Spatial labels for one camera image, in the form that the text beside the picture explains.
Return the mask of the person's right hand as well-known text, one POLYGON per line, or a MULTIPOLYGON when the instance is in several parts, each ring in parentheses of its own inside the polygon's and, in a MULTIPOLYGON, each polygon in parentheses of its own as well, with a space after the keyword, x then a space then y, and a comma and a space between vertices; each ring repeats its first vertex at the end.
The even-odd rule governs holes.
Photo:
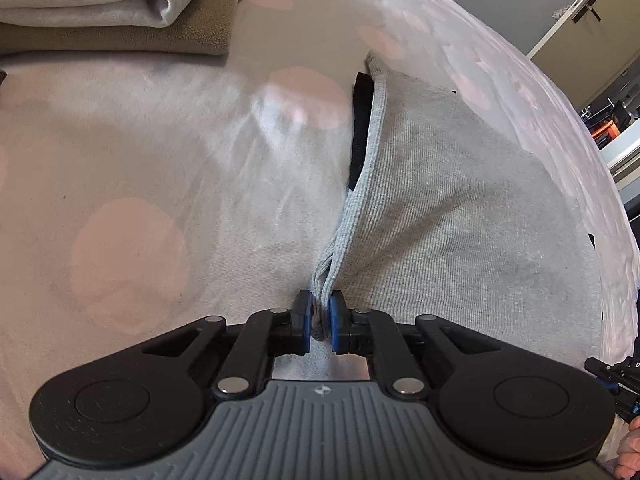
POLYGON ((640 471, 640 417, 628 426, 628 434, 620 441, 614 468, 616 479, 631 479, 640 471))

